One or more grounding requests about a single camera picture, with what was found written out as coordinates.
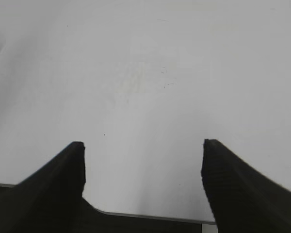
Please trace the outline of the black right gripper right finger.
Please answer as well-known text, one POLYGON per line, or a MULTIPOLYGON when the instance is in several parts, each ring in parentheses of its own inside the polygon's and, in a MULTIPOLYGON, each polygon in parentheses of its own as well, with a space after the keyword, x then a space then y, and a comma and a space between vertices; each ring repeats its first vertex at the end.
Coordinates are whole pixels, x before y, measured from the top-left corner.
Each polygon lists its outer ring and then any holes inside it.
POLYGON ((291 233, 291 191, 216 139, 203 144, 201 177, 220 233, 291 233))

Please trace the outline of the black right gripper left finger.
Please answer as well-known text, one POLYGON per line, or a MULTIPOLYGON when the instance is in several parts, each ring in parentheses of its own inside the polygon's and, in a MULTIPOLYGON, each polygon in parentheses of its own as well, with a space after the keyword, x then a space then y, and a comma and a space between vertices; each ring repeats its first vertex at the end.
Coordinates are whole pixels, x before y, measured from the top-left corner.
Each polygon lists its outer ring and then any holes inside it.
POLYGON ((85 185, 85 146, 72 142, 0 193, 0 233, 70 233, 85 185))

